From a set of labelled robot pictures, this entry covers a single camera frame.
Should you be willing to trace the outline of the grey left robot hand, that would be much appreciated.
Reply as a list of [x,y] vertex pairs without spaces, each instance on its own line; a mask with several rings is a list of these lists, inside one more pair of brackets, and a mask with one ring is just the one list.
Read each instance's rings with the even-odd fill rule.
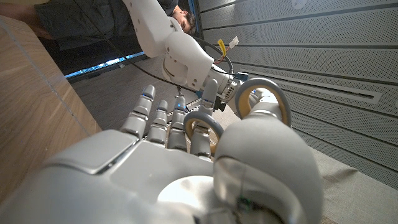
[[224,111],[226,106],[228,106],[236,113],[235,94],[240,86],[248,79],[248,74],[244,72],[227,73],[217,66],[213,66],[208,74],[208,78],[210,80],[215,79],[218,82],[214,110]]

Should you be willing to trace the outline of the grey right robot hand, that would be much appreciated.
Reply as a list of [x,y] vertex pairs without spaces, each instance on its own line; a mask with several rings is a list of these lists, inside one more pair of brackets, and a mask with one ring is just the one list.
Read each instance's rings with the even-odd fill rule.
[[139,137],[154,99],[148,86],[122,131],[107,130],[49,159],[1,205],[2,223],[319,223],[323,187],[315,158],[291,128],[286,96],[253,78],[238,89],[237,123],[211,116],[217,84],[200,109]]

